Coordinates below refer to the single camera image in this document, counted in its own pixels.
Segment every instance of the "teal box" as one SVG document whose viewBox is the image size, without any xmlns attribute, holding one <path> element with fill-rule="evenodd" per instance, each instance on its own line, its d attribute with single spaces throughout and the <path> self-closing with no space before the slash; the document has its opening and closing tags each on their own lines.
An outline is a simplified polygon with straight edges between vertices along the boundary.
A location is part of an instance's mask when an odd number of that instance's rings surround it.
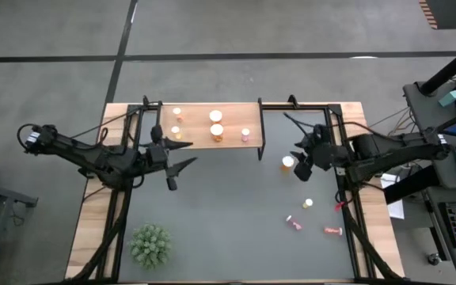
<svg viewBox="0 0 456 285">
<path fill-rule="evenodd" d="M 451 92 L 449 92 L 448 94 L 446 94 L 443 99 L 439 100 L 439 103 L 441 104 L 441 106 L 443 107 L 446 107 L 447 105 L 455 102 L 456 100 L 456 90 L 453 90 Z"/>
</svg>

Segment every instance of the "gray concrete floor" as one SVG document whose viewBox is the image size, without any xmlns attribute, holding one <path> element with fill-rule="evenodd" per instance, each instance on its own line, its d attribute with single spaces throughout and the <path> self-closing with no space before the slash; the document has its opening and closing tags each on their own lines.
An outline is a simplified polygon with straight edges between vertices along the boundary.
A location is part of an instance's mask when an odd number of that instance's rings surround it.
<svg viewBox="0 0 456 285">
<path fill-rule="evenodd" d="M 129 3 L 0 0 L 0 56 L 114 55 Z M 449 50 L 456 50 L 456 30 L 432 30 L 417 0 L 141 0 L 127 54 Z M 164 101 L 282 101 L 293 93 L 300 101 L 362 101 L 370 124 L 405 107 L 404 84 L 427 79 L 449 60 L 125 63 L 114 101 L 140 101 L 143 94 Z M 56 124 L 72 135 L 98 124 L 112 68 L 0 63 L 0 184 L 40 197 L 24 226 L 8 226 L 0 284 L 63 278 L 85 185 L 65 161 L 23 154 L 15 131 L 24 123 Z M 395 122 L 376 129 L 388 131 Z M 408 277 L 455 282 L 454 271 L 431 268 L 414 250 L 430 237 L 396 232 Z"/>
</svg>

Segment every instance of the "wooden shelf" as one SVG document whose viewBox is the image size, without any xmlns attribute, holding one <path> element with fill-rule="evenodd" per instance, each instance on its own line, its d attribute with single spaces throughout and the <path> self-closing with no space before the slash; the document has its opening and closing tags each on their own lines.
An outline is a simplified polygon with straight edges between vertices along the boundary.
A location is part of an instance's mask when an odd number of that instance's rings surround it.
<svg viewBox="0 0 456 285">
<path fill-rule="evenodd" d="M 174 108 L 180 108 L 184 118 L 177 121 L 173 114 Z M 219 110 L 222 113 L 223 136 L 221 142 L 216 142 L 211 136 L 211 120 L 209 113 Z M 211 148 L 244 148 L 262 147 L 260 106 L 258 103 L 201 103 L 201 104 L 166 104 L 161 107 L 160 124 L 163 136 L 169 139 L 191 142 L 191 149 Z M 172 127 L 178 126 L 181 139 L 176 139 Z M 249 141 L 242 142 L 241 131 L 248 128 Z"/>
</svg>

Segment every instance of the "succulent plant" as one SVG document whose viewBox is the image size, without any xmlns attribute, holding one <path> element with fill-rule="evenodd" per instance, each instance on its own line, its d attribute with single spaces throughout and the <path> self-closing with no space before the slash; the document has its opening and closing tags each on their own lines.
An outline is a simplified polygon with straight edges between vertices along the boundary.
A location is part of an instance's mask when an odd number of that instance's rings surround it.
<svg viewBox="0 0 456 285">
<path fill-rule="evenodd" d="M 172 248 L 169 232 L 154 224 L 135 230 L 129 246 L 135 262 L 147 270 L 166 264 Z"/>
</svg>

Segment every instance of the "chair wheel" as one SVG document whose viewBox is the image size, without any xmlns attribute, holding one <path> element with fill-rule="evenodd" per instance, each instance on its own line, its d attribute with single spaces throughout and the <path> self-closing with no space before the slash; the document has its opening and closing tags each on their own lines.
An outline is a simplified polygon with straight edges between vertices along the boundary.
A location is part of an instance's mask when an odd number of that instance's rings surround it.
<svg viewBox="0 0 456 285">
<path fill-rule="evenodd" d="M 443 262 L 443 260 L 441 260 L 441 257 L 439 257 L 438 253 L 432 253 L 429 256 L 427 256 L 427 261 L 429 264 L 434 266 Z"/>
</svg>

